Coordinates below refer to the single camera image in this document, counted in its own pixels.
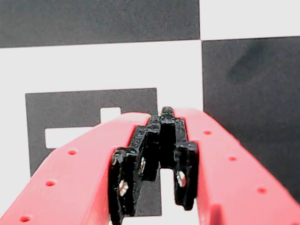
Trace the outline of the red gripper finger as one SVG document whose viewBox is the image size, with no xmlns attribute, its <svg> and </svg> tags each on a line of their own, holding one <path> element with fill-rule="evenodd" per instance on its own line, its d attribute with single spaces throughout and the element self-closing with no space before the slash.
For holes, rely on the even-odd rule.
<svg viewBox="0 0 300 225">
<path fill-rule="evenodd" d="M 300 205 L 216 120 L 192 108 L 161 117 L 174 125 L 176 203 L 196 204 L 200 224 L 299 224 Z"/>
<path fill-rule="evenodd" d="M 2 216 L 3 225 L 120 225 L 156 178 L 157 116 L 125 113 L 53 150 Z"/>
</svg>

